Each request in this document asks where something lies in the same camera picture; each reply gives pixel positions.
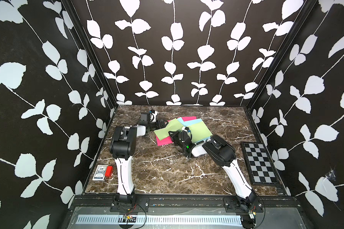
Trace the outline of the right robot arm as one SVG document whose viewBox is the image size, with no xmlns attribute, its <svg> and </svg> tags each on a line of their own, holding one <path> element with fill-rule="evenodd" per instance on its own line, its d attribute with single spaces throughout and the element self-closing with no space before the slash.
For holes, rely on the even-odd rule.
<svg viewBox="0 0 344 229">
<path fill-rule="evenodd" d="M 235 149 L 218 135 L 212 135 L 207 140 L 193 143 L 192 132 L 182 131 L 168 132 L 172 142 L 181 148 L 182 154 L 187 158 L 195 158 L 208 154 L 213 161 L 227 173 L 232 182 L 238 205 L 243 210 L 252 209 L 257 195 L 246 181 L 237 161 Z"/>
</svg>

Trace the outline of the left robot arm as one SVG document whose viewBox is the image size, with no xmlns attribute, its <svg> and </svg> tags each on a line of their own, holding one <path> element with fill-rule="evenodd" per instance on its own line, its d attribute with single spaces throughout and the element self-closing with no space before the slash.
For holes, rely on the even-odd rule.
<svg viewBox="0 0 344 229">
<path fill-rule="evenodd" d="M 147 132 L 165 128 L 168 124 L 168 121 L 160 119 L 146 125 L 120 125 L 115 128 L 109 150 L 117 166 L 117 193 L 120 196 L 129 197 L 134 193 L 131 164 L 137 138 L 145 136 Z"/>
</svg>

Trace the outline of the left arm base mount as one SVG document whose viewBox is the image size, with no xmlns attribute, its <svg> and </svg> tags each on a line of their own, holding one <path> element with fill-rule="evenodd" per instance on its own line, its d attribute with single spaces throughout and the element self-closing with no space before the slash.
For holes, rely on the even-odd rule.
<svg viewBox="0 0 344 229">
<path fill-rule="evenodd" d="M 136 214 L 148 212 L 148 197 L 137 195 L 119 195 L 117 194 L 111 203 L 110 212 L 118 212 L 120 214 Z"/>
</svg>

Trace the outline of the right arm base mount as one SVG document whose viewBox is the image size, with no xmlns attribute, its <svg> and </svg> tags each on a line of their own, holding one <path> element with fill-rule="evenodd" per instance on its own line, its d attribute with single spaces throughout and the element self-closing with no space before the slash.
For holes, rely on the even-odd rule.
<svg viewBox="0 0 344 229">
<path fill-rule="evenodd" d="M 250 200 L 238 196 L 230 196 L 223 198 L 223 202 L 227 213 L 248 214 L 249 212 L 264 212 L 264 205 L 258 197 L 254 197 L 253 200 Z"/>
</svg>

